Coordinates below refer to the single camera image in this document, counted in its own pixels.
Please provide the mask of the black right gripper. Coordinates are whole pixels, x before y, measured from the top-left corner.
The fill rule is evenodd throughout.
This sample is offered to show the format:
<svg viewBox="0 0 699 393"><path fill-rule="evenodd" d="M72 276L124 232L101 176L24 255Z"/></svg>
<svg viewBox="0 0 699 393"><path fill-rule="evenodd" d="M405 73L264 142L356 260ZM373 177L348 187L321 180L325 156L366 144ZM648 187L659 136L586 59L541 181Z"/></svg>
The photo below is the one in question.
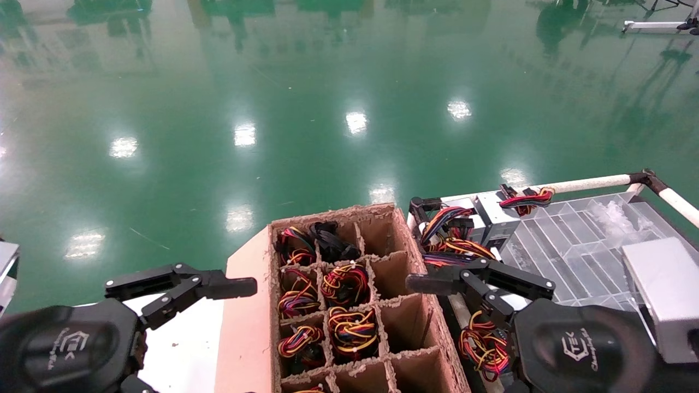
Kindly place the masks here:
<svg viewBox="0 0 699 393"><path fill-rule="evenodd" d="M487 259L407 276L413 293L460 294L497 328L511 328L515 379L507 392L642 392L647 387L659 360L637 313L595 305L529 305L516 313L491 286L529 300L551 300L555 290L549 279Z"/></svg>

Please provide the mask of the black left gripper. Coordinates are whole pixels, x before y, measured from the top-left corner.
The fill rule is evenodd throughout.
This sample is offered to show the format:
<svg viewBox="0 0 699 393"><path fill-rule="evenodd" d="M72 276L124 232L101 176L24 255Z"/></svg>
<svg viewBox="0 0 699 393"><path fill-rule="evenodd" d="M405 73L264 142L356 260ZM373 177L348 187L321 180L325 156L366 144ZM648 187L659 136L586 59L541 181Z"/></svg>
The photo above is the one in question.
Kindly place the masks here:
<svg viewBox="0 0 699 393"><path fill-rule="evenodd" d="M227 278L221 270L175 264L109 279L108 299L98 303L5 316L1 390L153 392L138 376L147 351L147 329L161 328L200 299L227 300L255 293L255 278ZM164 295L144 306L143 315L118 301L152 294Z"/></svg>

